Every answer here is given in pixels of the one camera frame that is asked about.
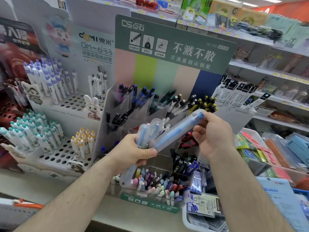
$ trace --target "translucent pen case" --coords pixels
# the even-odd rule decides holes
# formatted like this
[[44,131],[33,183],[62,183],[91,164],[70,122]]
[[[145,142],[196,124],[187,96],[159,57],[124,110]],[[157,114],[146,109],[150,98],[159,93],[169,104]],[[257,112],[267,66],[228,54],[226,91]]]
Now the translucent pen case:
[[183,134],[192,129],[195,125],[199,124],[204,119],[203,109],[197,109],[182,121],[174,125],[167,132],[160,135],[157,139],[150,140],[149,148],[155,148],[160,152],[169,144],[180,138]]

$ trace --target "cartoon rabbit cutout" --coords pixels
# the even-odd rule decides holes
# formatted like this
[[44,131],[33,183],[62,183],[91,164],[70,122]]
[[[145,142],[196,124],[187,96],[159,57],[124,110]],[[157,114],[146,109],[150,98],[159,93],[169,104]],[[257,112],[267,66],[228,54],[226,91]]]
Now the cartoon rabbit cutout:
[[83,109],[83,112],[88,113],[88,118],[94,119],[94,120],[100,120],[101,119],[101,109],[100,105],[98,104],[98,98],[94,97],[91,99],[88,95],[84,96],[84,100],[86,101],[85,108]]
[[57,52],[63,57],[70,56],[69,46],[71,44],[69,26],[63,26],[60,23],[51,21],[46,23],[46,29],[49,37],[57,44]]
[[39,86],[37,84],[30,85],[24,81],[21,82],[24,92],[27,94],[29,101],[33,101],[38,105],[43,103]]

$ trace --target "fluorescent light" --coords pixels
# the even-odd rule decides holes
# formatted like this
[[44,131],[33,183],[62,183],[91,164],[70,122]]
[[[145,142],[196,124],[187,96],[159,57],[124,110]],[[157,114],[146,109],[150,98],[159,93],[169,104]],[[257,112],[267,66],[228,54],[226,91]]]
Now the fluorescent light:
[[251,6],[251,7],[258,7],[258,5],[254,5],[254,4],[250,4],[250,3],[246,3],[246,2],[244,2],[243,5],[248,5],[248,6]]
[[280,2],[282,2],[280,0],[263,0],[263,1],[268,1],[268,2],[272,2],[272,3],[280,3]]
[[231,2],[236,2],[236,3],[241,2],[241,1],[238,1],[238,0],[226,0],[226,1],[231,1]]

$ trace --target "lime green stripe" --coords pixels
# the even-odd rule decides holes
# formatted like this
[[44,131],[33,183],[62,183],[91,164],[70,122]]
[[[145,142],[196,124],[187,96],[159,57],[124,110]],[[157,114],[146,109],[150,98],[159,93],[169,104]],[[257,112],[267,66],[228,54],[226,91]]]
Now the lime green stripe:
[[152,86],[158,94],[166,94],[174,89],[173,84],[180,65],[158,59],[157,69],[154,75]]
[[152,88],[152,82],[155,77],[157,59],[149,56],[137,54],[135,60],[134,84],[137,84],[139,89],[147,87]]

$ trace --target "fingernail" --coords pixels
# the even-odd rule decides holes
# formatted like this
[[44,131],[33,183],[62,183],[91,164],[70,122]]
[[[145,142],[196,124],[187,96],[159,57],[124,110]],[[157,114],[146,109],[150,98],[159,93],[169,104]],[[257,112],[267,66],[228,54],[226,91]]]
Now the fingernail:
[[150,151],[151,156],[157,156],[157,150],[155,148],[152,148]]

